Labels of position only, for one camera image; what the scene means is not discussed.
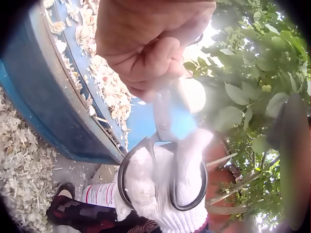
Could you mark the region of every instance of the shoe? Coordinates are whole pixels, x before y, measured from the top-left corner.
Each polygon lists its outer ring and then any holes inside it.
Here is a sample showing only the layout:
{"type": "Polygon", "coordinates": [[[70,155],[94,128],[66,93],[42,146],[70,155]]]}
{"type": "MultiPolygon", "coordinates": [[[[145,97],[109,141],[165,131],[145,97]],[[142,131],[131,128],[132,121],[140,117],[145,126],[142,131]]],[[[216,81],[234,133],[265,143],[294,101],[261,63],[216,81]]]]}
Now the shoe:
{"type": "Polygon", "coordinates": [[[65,183],[63,185],[61,185],[59,187],[59,189],[57,190],[56,194],[55,194],[55,197],[57,197],[59,195],[59,193],[63,190],[67,190],[71,196],[72,196],[72,199],[75,198],[75,195],[76,195],[76,188],[75,186],[72,184],[72,183],[65,183]]]}

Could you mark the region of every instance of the patterned clothing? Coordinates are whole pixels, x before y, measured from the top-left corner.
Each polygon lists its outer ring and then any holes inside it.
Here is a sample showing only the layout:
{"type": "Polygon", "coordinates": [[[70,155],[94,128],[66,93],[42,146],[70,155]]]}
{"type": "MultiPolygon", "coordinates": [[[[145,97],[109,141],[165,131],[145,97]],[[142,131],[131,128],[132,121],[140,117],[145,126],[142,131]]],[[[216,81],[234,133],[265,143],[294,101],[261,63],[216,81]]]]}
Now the patterned clothing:
{"type": "MultiPolygon", "coordinates": [[[[132,211],[126,219],[117,221],[114,208],[75,201],[66,196],[54,197],[47,211],[55,225],[71,226],[82,233],[162,233],[158,224],[132,211]]],[[[198,233],[206,233],[207,226],[198,233]]]]}

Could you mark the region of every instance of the hand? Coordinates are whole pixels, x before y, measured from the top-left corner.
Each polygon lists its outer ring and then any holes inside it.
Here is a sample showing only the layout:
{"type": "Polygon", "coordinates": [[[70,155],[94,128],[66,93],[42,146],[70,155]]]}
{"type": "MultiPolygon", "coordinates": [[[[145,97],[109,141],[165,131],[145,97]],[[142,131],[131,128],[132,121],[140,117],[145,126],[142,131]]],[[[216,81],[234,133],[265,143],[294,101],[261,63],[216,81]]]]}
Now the hand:
{"type": "Polygon", "coordinates": [[[203,33],[215,8],[214,0],[100,1],[97,54],[133,95],[152,100],[184,74],[183,51],[203,33]]]}
{"type": "MultiPolygon", "coordinates": [[[[177,148],[176,180],[177,201],[180,205],[191,203],[199,194],[202,179],[200,163],[202,151],[209,144],[213,135],[199,129],[180,141],[177,148]]],[[[139,216],[154,220],[163,233],[191,233],[199,230],[207,222],[205,198],[195,208],[180,212],[169,198],[169,175],[173,154],[168,150],[154,146],[157,170],[154,171],[152,159],[145,148],[138,150],[130,160],[125,173],[125,187],[132,206],[139,216]],[[158,175],[158,200],[155,198],[155,184],[152,173],[158,175]]],[[[119,192],[115,194],[118,221],[122,221],[131,212],[123,202],[119,192]]]]}

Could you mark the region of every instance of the knit glove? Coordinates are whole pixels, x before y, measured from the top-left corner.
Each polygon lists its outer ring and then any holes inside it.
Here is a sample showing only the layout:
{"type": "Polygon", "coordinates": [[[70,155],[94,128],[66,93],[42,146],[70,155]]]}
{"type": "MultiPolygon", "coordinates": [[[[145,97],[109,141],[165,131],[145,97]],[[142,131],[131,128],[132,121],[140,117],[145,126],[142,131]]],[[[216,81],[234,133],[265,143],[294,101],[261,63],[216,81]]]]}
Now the knit glove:
{"type": "MultiPolygon", "coordinates": [[[[199,194],[202,179],[200,163],[202,151],[210,143],[211,132],[198,129],[179,141],[177,146],[178,175],[176,179],[177,201],[180,205],[190,204],[199,194]]],[[[207,223],[205,198],[193,209],[176,210],[169,198],[169,179],[173,153],[154,146],[157,166],[145,148],[133,155],[125,173],[125,188],[132,206],[139,216],[154,220],[163,233],[200,232],[207,223]],[[152,175],[158,176],[158,200],[152,175]]],[[[118,221],[124,220],[131,209],[123,202],[119,192],[115,194],[118,221]]]]}

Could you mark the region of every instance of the white bottle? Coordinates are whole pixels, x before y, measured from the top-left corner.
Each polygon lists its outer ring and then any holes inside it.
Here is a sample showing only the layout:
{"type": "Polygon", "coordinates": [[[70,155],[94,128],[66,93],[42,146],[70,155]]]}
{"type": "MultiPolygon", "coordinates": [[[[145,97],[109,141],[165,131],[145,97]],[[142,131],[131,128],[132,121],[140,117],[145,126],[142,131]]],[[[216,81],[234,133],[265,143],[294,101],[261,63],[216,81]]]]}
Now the white bottle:
{"type": "Polygon", "coordinates": [[[89,185],[82,193],[82,202],[115,208],[114,194],[117,183],[89,185]]]}

